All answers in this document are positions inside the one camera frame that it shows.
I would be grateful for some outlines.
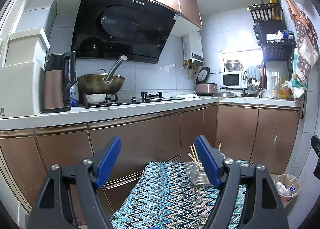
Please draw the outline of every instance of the countertop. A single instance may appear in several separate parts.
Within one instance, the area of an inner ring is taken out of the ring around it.
[[[108,106],[86,109],[82,106],[72,107],[71,111],[60,113],[41,113],[36,116],[0,119],[0,131],[21,130],[39,127],[62,126],[77,123],[119,119],[161,111],[169,111],[209,103],[237,103],[269,105],[279,107],[300,107],[297,102],[264,98],[217,98],[201,96],[194,99],[181,99],[167,102],[140,103],[135,105]]]

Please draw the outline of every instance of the range hood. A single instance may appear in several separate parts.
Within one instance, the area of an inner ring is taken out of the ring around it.
[[[149,0],[81,0],[71,50],[76,58],[157,63],[177,17]]]

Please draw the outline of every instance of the white microwave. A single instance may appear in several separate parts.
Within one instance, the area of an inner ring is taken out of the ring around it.
[[[221,86],[234,89],[247,89],[246,71],[229,71],[221,73]]]

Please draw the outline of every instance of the chevron pattern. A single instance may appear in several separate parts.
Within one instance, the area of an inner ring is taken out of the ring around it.
[[[252,163],[238,160],[243,166]],[[190,182],[192,163],[151,162],[121,208],[111,217],[114,229],[202,229],[217,200],[213,186]],[[229,229],[240,221],[246,186],[240,185]]]

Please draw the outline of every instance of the metal screw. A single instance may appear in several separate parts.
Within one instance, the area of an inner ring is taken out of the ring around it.
[[[51,166],[51,169],[52,169],[52,170],[57,170],[57,169],[59,169],[59,164],[53,164],[53,165]]]
[[[228,164],[228,165],[231,165],[231,164],[233,163],[233,159],[226,158],[226,159],[224,160],[224,162],[225,162],[226,164]]]
[[[84,159],[83,160],[83,164],[84,165],[90,165],[92,163],[92,160],[91,159]]]
[[[260,170],[265,170],[266,169],[266,167],[264,165],[261,165],[261,164],[258,164],[257,168],[260,169]]]

